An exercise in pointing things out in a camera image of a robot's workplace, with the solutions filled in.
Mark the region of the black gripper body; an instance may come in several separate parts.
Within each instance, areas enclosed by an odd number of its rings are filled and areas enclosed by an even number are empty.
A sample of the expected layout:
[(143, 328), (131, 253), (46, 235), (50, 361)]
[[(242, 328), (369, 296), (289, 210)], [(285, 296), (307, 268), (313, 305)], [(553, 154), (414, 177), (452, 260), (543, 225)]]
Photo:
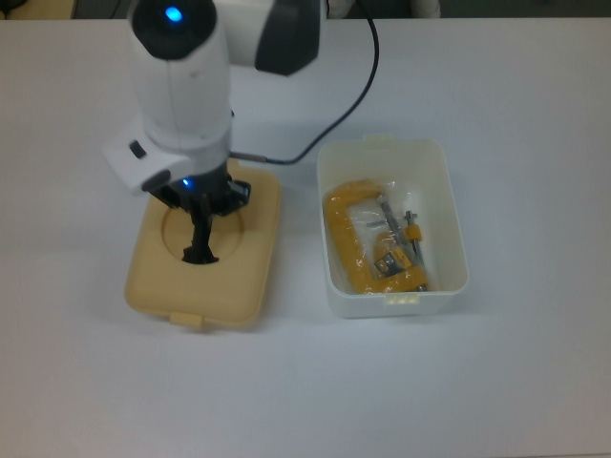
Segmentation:
[(190, 197), (191, 210), (198, 208), (205, 202), (210, 209), (209, 198), (211, 197), (212, 193), (220, 189), (221, 184), (230, 178), (231, 176), (228, 172), (227, 165), (223, 164), (211, 172), (201, 175), (182, 177), (172, 183), (183, 182), (192, 190), (192, 196)]

